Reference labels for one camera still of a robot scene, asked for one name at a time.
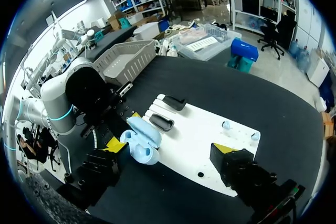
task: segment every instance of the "shelf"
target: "shelf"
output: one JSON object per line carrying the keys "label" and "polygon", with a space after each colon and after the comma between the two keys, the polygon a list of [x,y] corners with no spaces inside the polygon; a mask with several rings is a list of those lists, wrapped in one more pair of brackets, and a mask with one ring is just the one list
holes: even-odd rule
{"label": "shelf", "polygon": [[121,5],[122,3],[125,3],[126,1],[127,1],[127,0],[123,0],[123,1],[121,1],[120,3],[117,3],[117,4],[115,5],[115,7]]}
{"label": "shelf", "polygon": [[140,12],[140,13],[151,12],[151,11],[153,11],[153,10],[159,10],[159,9],[161,9],[161,7],[157,7],[157,8],[153,8],[153,9],[148,9],[148,10],[143,10],[143,11]]}
{"label": "shelf", "polygon": [[143,4],[146,4],[146,3],[148,3],[148,2],[152,2],[152,1],[155,1],[155,0],[148,0],[148,1],[146,1],[146,2],[137,4],[136,6],[143,5]]}
{"label": "shelf", "polygon": [[126,11],[128,11],[130,9],[133,9],[133,8],[134,8],[134,6],[131,6],[130,8],[127,8],[126,10],[123,10],[122,12],[126,12]]}
{"label": "shelf", "polygon": [[246,14],[246,15],[249,15],[249,16],[252,16],[252,17],[256,17],[256,18],[261,18],[261,19],[265,20],[264,17],[262,17],[262,16],[258,16],[258,15],[252,14],[252,13],[246,13],[246,12],[242,12],[242,11],[240,11],[240,10],[235,10],[235,12],[236,12],[236,13]]}
{"label": "shelf", "polygon": [[240,25],[240,24],[235,24],[235,27],[238,27],[238,28],[241,28],[241,29],[245,29],[245,30],[248,30],[248,31],[253,31],[255,33],[264,35],[264,33],[262,31],[259,31],[259,30],[256,30],[256,29],[252,29],[252,28],[249,28],[247,26]]}
{"label": "shelf", "polygon": [[293,11],[294,13],[296,13],[296,10],[286,4],[284,4],[283,2],[281,3],[283,6],[287,7],[288,9],[290,9],[291,11]]}

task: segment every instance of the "white plastic basket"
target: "white plastic basket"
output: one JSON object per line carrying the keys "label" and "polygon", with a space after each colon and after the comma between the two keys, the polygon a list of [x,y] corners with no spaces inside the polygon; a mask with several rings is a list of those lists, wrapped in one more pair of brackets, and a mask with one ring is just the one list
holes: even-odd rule
{"label": "white plastic basket", "polygon": [[122,86],[134,81],[155,56],[154,40],[125,42],[106,50],[94,65],[108,83]]}
{"label": "white plastic basket", "polygon": [[208,61],[229,48],[235,38],[241,39],[242,35],[235,31],[225,31],[217,26],[205,24],[176,36],[173,44],[179,54],[184,57]]}

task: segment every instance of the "light blue plastic part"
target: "light blue plastic part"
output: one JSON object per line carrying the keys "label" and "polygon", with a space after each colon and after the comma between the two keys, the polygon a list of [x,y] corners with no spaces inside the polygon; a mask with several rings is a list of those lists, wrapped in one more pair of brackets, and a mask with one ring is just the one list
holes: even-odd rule
{"label": "light blue plastic part", "polygon": [[251,136],[252,140],[254,140],[254,141],[259,141],[260,137],[261,137],[260,132],[256,132]]}
{"label": "light blue plastic part", "polygon": [[154,165],[160,155],[156,148],[160,147],[161,134],[148,122],[133,116],[127,119],[133,130],[126,130],[120,137],[121,143],[129,143],[131,156],[139,163]]}
{"label": "light blue plastic part", "polygon": [[231,127],[230,127],[230,121],[225,121],[223,124],[222,124],[222,127],[226,130],[230,130]]}

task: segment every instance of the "desk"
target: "desk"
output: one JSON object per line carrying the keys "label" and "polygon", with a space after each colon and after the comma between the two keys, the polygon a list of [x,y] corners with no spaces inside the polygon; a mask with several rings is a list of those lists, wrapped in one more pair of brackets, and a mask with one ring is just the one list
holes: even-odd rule
{"label": "desk", "polygon": [[[256,161],[277,173],[278,183],[293,179],[305,186],[297,204],[298,214],[303,211],[322,154],[322,118],[312,106],[271,82],[235,69],[158,56],[136,78],[126,99],[143,115],[160,93],[187,98],[194,106],[259,130]],[[68,136],[73,142],[77,138]],[[89,212],[116,224],[234,224],[246,223],[253,210],[239,198],[207,189],[160,163],[146,166],[131,159],[116,187],[109,187]]]}
{"label": "desk", "polygon": [[[136,26],[132,26],[125,29],[120,29],[118,31],[110,32],[97,42],[97,46],[92,50],[86,50],[86,58],[94,62],[101,56],[107,49],[110,49],[113,45],[117,43],[123,43],[125,40],[130,38],[133,35],[133,31],[136,29]],[[85,52],[83,51],[79,57],[84,57]]]}

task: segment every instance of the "white cabinet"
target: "white cabinet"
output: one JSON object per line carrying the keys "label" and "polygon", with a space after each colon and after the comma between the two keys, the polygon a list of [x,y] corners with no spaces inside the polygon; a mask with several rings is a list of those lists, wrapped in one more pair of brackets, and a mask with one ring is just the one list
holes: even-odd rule
{"label": "white cabinet", "polygon": [[310,52],[311,50],[316,49],[318,46],[319,43],[309,36],[307,42],[307,51]]}
{"label": "white cabinet", "polygon": [[301,48],[304,48],[307,45],[308,37],[309,35],[304,30],[302,30],[300,27],[297,27],[295,39],[298,40],[298,44]]}
{"label": "white cabinet", "polygon": [[312,4],[309,0],[299,0],[298,26],[305,32],[310,33]]}
{"label": "white cabinet", "polygon": [[311,8],[311,24],[310,24],[310,36],[316,41],[320,40],[321,29],[322,29],[322,18],[320,13],[312,6]]}
{"label": "white cabinet", "polygon": [[323,58],[320,58],[316,50],[310,54],[310,65],[307,70],[309,80],[320,87],[329,72],[329,67]]}

